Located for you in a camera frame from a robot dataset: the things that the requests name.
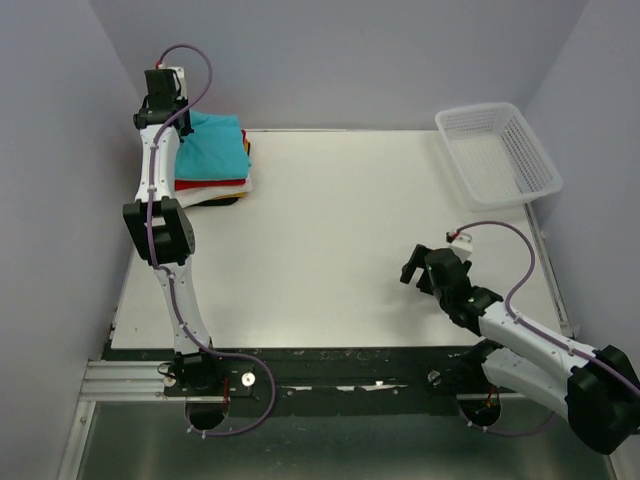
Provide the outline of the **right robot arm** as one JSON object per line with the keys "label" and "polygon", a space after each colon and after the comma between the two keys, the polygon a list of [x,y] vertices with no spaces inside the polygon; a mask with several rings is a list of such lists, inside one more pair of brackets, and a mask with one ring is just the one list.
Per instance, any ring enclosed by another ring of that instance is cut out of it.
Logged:
{"label": "right robot arm", "polygon": [[401,269],[407,284],[433,296],[449,320],[482,338],[484,353],[464,362],[469,390],[489,385],[519,393],[567,422],[591,450],[609,455],[639,429],[639,377],[628,356],[564,337],[471,283],[470,262],[451,248],[418,244]]}

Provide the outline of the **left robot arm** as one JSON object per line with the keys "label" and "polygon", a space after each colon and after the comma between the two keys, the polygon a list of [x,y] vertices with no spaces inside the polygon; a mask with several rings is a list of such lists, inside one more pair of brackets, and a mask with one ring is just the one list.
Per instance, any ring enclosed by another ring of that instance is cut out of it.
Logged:
{"label": "left robot arm", "polygon": [[194,132],[184,70],[158,65],[145,72],[147,94],[134,126],[142,147],[142,170],[135,199],[122,208],[139,257],[153,269],[165,297],[173,329],[174,359],[167,375],[201,395],[214,393],[220,368],[205,359],[211,338],[203,324],[192,279],[195,234],[175,193],[179,146]]}

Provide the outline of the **teal t shirt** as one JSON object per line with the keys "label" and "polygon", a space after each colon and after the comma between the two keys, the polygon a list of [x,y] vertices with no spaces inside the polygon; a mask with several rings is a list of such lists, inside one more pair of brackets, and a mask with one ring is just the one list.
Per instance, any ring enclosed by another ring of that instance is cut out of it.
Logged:
{"label": "teal t shirt", "polygon": [[184,181],[243,180],[250,159],[244,148],[238,117],[190,111],[194,130],[183,139],[175,164],[175,178]]}

